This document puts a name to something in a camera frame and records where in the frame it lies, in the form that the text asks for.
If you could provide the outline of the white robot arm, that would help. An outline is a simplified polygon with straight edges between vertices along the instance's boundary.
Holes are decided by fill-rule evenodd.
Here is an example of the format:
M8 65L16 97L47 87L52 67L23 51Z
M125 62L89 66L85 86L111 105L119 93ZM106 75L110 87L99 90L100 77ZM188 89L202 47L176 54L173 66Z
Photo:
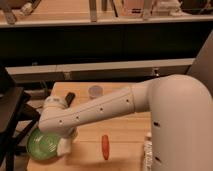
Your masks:
M151 113L152 171L213 171L213 97L187 75L128 85L75 107L50 96L39 129L66 137L80 125L145 111Z

